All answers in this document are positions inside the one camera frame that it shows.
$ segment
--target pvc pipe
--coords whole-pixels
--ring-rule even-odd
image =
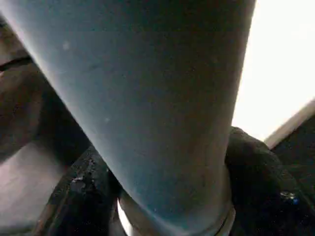
[[[2,15],[165,235],[216,232],[253,0],[2,0]]]

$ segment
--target white light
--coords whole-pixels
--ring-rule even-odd
[[[257,1],[233,126],[266,141],[314,100],[314,9],[314,0]]]

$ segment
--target gray surface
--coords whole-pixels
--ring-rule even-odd
[[[0,235],[23,231],[38,219],[64,173],[41,142],[24,146],[0,165]]]
[[[253,6],[0,2],[123,188],[171,235],[218,231],[229,211],[224,155]]]

